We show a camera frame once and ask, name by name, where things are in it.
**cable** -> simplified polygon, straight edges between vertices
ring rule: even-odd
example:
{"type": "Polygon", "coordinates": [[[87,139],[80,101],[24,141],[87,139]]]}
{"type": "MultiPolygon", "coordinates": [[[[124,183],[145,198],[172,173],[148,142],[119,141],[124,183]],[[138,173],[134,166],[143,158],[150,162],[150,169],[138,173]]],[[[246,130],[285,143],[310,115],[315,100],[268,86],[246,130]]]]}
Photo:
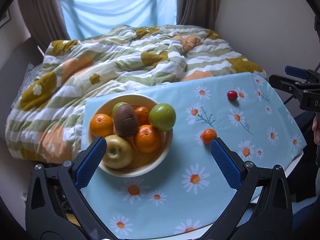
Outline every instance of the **cable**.
{"type": "MultiPolygon", "coordinates": [[[[320,62],[319,62],[319,64],[317,65],[317,67],[315,68],[315,71],[317,72],[317,71],[319,70],[319,68],[320,68],[320,62]]],[[[293,95],[289,96],[288,99],[283,102],[284,105],[286,105],[292,98],[293,98],[293,95]]]]}

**red cherry tomato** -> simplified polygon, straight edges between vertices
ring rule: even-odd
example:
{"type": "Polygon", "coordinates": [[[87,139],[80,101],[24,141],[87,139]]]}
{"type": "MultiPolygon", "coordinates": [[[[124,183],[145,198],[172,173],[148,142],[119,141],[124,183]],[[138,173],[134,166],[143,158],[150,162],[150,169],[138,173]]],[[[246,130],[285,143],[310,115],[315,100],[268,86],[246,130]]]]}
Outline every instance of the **red cherry tomato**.
{"type": "Polygon", "coordinates": [[[227,97],[228,97],[228,99],[231,100],[231,101],[237,100],[237,98],[238,98],[238,93],[237,93],[236,91],[231,90],[231,91],[229,91],[229,92],[227,93],[227,97]]]}

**picture frame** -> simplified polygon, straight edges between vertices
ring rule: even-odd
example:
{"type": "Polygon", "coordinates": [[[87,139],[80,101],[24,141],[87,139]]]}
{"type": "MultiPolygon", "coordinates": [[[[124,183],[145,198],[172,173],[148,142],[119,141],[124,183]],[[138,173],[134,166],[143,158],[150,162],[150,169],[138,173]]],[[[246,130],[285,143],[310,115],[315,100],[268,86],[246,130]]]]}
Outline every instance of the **picture frame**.
{"type": "Polygon", "coordinates": [[[5,25],[8,21],[10,21],[10,12],[9,9],[5,12],[3,17],[0,19],[0,28],[5,25]]]}

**blue curtain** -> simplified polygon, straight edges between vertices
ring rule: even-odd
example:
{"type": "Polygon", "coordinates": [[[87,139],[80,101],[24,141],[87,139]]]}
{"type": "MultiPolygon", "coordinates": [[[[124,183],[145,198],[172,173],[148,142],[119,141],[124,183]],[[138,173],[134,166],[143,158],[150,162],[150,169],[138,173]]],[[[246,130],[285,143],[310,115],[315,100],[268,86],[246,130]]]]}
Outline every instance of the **blue curtain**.
{"type": "Polygon", "coordinates": [[[176,24],[176,0],[60,0],[71,39],[133,27],[176,24]]]}

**pillow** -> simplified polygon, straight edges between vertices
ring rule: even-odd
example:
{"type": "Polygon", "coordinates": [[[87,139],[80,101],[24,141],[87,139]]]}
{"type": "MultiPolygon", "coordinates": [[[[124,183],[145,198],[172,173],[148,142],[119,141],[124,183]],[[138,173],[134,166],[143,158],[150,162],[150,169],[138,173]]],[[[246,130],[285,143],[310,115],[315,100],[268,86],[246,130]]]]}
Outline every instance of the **pillow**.
{"type": "Polygon", "coordinates": [[[14,105],[16,104],[16,102],[18,101],[22,93],[33,83],[34,79],[40,73],[41,66],[42,64],[39,64],[38,66],[33,66],[31,63],[28,64],[26,72],[24,74],[22,84],[18,90],[17,96],[11,104],[11,110],[14,108],[14,105]]]}

